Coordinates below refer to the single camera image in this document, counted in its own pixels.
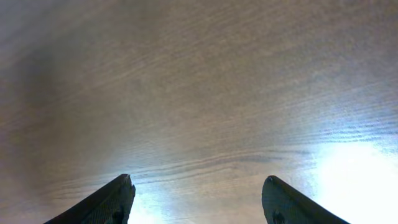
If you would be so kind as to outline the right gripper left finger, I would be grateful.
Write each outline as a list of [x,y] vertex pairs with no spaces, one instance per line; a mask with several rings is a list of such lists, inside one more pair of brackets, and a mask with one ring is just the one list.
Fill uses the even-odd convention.
[[45,224],[127,224],[136,188],[121,174]]

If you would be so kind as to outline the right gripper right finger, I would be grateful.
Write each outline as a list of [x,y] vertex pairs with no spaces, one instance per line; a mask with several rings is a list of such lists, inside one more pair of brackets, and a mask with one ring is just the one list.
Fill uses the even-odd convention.
[[348,224],[275,175],[264,181],[262,207],[268,224]]

